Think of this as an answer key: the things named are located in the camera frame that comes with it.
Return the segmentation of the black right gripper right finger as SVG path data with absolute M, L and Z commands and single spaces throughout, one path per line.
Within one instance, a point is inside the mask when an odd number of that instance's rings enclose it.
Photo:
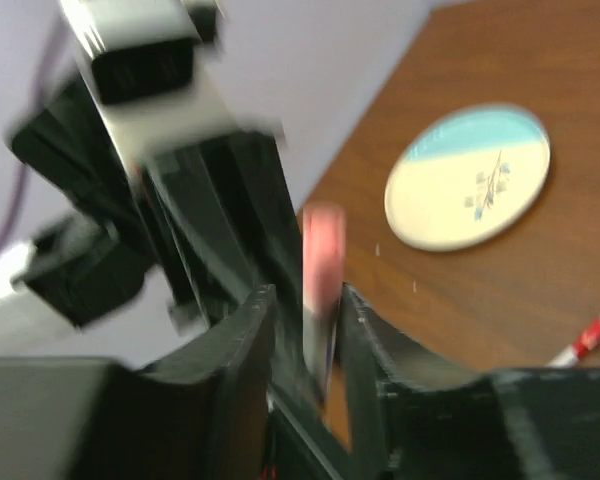
M 340 303 L 357 479 L 600 479 L 600 368 L 477 373 L 351 286 Z

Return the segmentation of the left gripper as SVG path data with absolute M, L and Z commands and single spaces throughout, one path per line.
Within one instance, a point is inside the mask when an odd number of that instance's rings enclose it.
M 14 278 L 73 325 L 128 304 L 163 268 L 172 320 L 214 325 L 259 285 L 288 320 L 302 310 L 301 237 L 276 141 L 231 132 L 166 150 L 135 199 L 85 82 L 72 74 L 12 133 L 9 148 L 72 213 L 33 238 Z

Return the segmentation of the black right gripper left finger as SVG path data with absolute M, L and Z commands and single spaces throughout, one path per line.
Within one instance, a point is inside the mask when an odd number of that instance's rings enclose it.
M 151 371 L 0 358 L 0 479 L 253 479 L 267 430 L 276 290 Z

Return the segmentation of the pink pen cap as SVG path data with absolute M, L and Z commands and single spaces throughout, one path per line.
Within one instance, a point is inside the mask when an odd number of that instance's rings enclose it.
M 339 300 L 346 257 L 346 216 L 335 204 L 303 210 L 303 303 L 324 315 Z

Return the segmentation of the red-tipped white marker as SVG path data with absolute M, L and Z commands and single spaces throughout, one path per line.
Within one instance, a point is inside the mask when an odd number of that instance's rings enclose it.
M 572 368 L 579 362 L 576 350 L 571 346 L 565 347 L 547 366 L 550 368 Z

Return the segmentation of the red pen cap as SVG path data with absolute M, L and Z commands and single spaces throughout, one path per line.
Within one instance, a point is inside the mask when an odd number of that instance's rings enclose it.
M 587 326 L 572 344 L 577 360 L 583 359 L 600 345 L 600 315 Z

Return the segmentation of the white pen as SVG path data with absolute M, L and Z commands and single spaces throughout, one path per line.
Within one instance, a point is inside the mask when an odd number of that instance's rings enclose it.
M 304 306 L 303 358 L 311 377 L 316 400 L 323 404 L 328 396 L 336 343 L 338 303 L 317 310 Z

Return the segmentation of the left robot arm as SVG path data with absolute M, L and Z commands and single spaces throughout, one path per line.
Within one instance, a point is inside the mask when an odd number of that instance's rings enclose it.
M 105 120 L 78 76 L 10 134 L 12 153 L 60 190 L 69 214 L 0 255 L 0 353 L 84 328 L 163 272 L 178 324 L 217 324 L 257 286 L 277 290 L 279 356 L 302 343 L 301 237 L 278 135 L 193 111 L 182 96 Z

